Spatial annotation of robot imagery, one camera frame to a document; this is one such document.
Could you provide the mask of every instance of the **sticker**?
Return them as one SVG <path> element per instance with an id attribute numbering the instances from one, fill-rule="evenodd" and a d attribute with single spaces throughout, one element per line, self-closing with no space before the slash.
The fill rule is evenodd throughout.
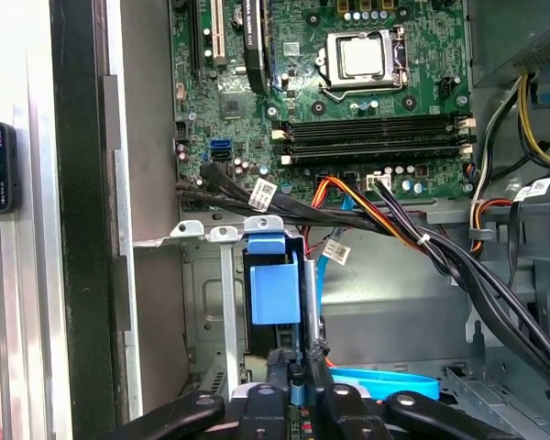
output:
<path id="1" fill-rule="evenodd" d="M 523 202 L 525 200 L 525 198 L 528 196 L 528 194 L 530 193 L 530 190 L 532 189 L 531 186 L 524 186 L 523 188 L 520 189 L 520 191 L 517 193 L 517 195 L 515 196 L 515 198 L 513 199 L 514 202 Z"/>
<path id="2" fill-rule="evenodd" d="M 250 204 L 257 211 L 264 213 L 269 208 L 273 195 L 277 191 L 277 185 L 266 181 L 264 179 L 258 178 L 257 183 L 255 184 L 255 189 L 253 193 L 250 194 Z"/>
<path id="3" fill-rule="evenodd" d="M 300 43 L 283 43 L 284 57 L 298 57 L 300 55 Z"/>
<path id="4" fill-rule="evenodd" d="M 347 263 L 349 253 L 350 247 L 343 246 L 337 241 L 329 239 L 326 243 L 324 251 L 322 252 L 322 255 L 344 266 Z"/>
<path id="5" fill-rule="evenodd" d="M 544 195 L 548 191 L 549 186 L 550 177 L 547 179 L 540 179 L 539 181 L 535 181 L 532 185 L 532 188 L 530 188 L 530 193 L 526 197 L 536 197 L 538 195 Z"/>

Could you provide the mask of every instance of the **blue plastic tab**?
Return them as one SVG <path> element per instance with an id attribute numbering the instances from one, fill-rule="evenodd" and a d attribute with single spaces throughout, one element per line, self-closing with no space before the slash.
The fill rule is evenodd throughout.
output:
<path id="1" fill-rule="evenodd" d="M 300 323 L 300 274 L 297 254 L 292 254 L 292 264 L 250 268 L 250 304 L 254 325 Z"/>
<path id="2" fill-rule="evenodd" d="M 434 378 L 409 373 L 392 373 L 370 369 L 330 368 L 334 382 L 360 385 L 373 399 L 384 401 L 399 391 L 415 391 L 438 400 L 440 383 Z"/>
<path id="3" fill-rule="evenodd" d="M 251 234 L 248 236 L 247 253 L 252 255 L 284 255 L 284 234 Z"/>
<path id="4" fill-rule="evenodd" d="M 305 385 L 291 385 L 291 404 L 302 406 L 305 401 Z"/>

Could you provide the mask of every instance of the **sata port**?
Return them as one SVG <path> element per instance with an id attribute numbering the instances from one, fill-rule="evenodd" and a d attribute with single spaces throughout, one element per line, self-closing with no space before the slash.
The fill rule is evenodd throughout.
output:
<path id="1" fill-rule="evenodd" d="M 210 151 L 210 157 L 214 162 L 229 162 L 232 159 L 230 149 L 215 149 Z"/>

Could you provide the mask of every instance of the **blue plastic part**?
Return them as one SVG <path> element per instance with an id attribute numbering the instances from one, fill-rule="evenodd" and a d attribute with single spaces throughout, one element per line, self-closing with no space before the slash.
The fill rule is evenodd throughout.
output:
<path id="1" fill-rule="evenodd" d="M 285 255 L 284 234 L 251 234 L 247 253 L 252 255 Z"/>
<path id="2" fill-rule="evenodd" d="M 250 304 L 254 325 L 300 323 L 300 274 L 297 254 L 292 254 L 292 264 L 250 268 Z"/>
<path id="3" fill-rule="evenodd" d="M 360 385 L 375 400 L 384 401 L 399 391 L 419 392 L 435 401 L 440 397 L 440 383 L 426 376 L 352 368 L 330 368 L 330 372 L 334 382 Z"/>
<path id="4" fill-rule="evenodd" d="M 210 149 L 232 149 L 232 139 L 211 139 Z"/>
<path id="5" fill-rule="evenodd" d="M 342 210 L 343 211 L 352 211 L 355 207 L 355 201 L 352 200 L 352 197 L 345 197 L 342 201 Z M 322 314 L 322 294 L 324 293 L 324 274 L 326 272 L 326 266 L 328 266 L 328 257 L 323 255 L 318 259 L 316 265 L 316 274 L 317 279 L 315 282 L 315 293 L 316 293 L 316 302 L 318 304 L 318 313 Z"/>
<path id="6" fill-rule="evenodd" d="M 302 406 L 305 401 L 305 385 L 291 385 L 291 404 Z"/>

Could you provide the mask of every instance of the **green circuit board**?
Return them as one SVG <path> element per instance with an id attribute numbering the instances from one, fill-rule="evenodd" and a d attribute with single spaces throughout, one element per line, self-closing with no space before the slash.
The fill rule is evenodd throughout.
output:
<path id="1" fill-rule="evenodd" d="M 211 0 L 199 3 L 200 29 L 212 26 Z M 230 22 L 240 2 L 224 1 L 226 65 L 215 66 L 202 56 L 202 70 L 198 81 L 192 75 L 192 43 L 190 35 L 191 11 L 174 11 L 172 20 L 172 57 L 175 81 L 175 120 L 181 129 L 187 126 L 189 143 L 185 146 L 187 160 L 179 161 L 181 179 L 195 182 L 199 167 L 211 160 L 211 139 L 232 141 L 232 176 L 252 190 L 258 177 L 278 185 L 279 190 L 302 200 L 310 201 L 322 176 L 350 174 L 363 182 L 365 176 L 383 174 L 394 194 L 400 199 L 457 198 L 468 196 L 463 169 L 470 162 L 470 154 L 448 158 L 402 159 L 384 158 L 374 162 L 327 164 L 302 167 L 285 167 L 273 152 L 277 141 L 271 138 L 269 110 L 277 112 L 284 121 L 323 121 L 375 118 L 388 116 L 444 115 L 455 112 L 468 114 L 468 66 L 465 42 L 465 15 L 458 1 L 445 10 L 433 10 L 428 0 L 400 0 L 390 2 L 394 8 L 383 11 L 385 19 L 372 19 L 373 12 L 380 15 L 381 0 L 372 1 L 379 11 L 371 11 L 368 19 L 346 20 L 339 15 L 336 0 L 329 6 L 320 6 L 318 0 L 271 0 L 271 63 L 273 87 L 269 95 L 254 94 L 248 77 L 241 73 L 243 36 Z M 397 17 L 397 6 L 407 8 L 408 18 Z M 309 24 L 310 15 L 318 16 L 318 24 Z M 326 36 L 354 29 L 364 31 L 403 26 L 407 39 L 409 84 L 397 92 L 377 92 L 365 96 L 348 96 L 337 103 L 320 91 L 323 78 L 314 61 L 323 47 Z M 210 41 L 201 41 L 201 53 L 212 48 Z M 282 87 L 278 79 L 290 74 L 289 83 Z M 441 99 L 438 82 L 445 77 L 456 77 L 459 82 L 450 96 Z M 407 108 L 412 99 L 414 108 Z M 365 114 L 354 111 L 354 104 L 374 100 L 378 106 Z M 325 113 L 316 115 L 315 102 L 325 103 Z M 236 173 L 236 163 L 248 164 L 244 172 Z M 420 192 L 413 191 L 421 184 Z M 331 194 L 331 202 L 338 194 Z"/>

